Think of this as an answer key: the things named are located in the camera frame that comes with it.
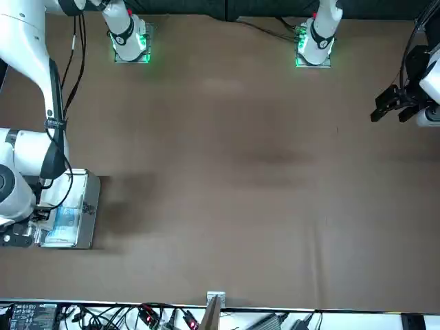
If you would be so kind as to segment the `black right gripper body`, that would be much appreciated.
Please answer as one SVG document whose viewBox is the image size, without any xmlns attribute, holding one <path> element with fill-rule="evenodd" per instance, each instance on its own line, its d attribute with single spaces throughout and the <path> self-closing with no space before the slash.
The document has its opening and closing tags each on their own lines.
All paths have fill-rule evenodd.
<svg viewBox="0 0 440 330">
<path fill-rule="evenodd" d="M 1 247 L 30 247 L 34 244 L 34 230 L 28 222 L 1 226 Z"/>
</svg>

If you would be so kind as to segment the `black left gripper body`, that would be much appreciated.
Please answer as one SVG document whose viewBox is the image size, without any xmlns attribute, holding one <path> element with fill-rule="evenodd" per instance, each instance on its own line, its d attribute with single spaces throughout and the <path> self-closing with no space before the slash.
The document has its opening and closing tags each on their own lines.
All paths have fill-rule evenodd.
<svg viewBox="0 0 440 330">
<path fill-rule="evenodd" d="M 424 99 L 424 92 L 419 86 L 419 81 L 425 73 L 430 58 L 430 48 L 427 45 L 416 45 L 408 53 L 406 58 L 406 73 L 408 83 L 405 90 L 407 95 L 414 101 Z"/>
</svg>

